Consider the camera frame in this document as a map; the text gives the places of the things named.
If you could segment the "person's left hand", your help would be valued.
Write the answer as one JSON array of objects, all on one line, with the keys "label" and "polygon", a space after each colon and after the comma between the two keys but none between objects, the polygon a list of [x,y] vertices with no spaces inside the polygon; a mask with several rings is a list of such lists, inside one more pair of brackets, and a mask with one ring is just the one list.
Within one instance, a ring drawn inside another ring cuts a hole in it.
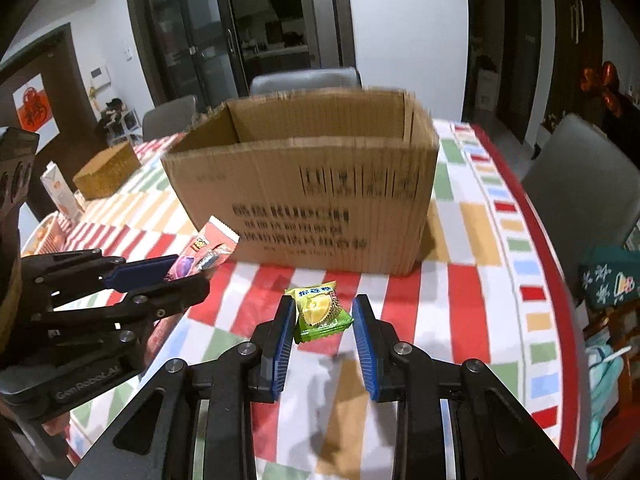
[{"label": "person's left hand", "polygon": [[70,413],[66,412],[44,422],[42,428],[49,436],[57,436],[58,434],[64,434],[69,424]]}]

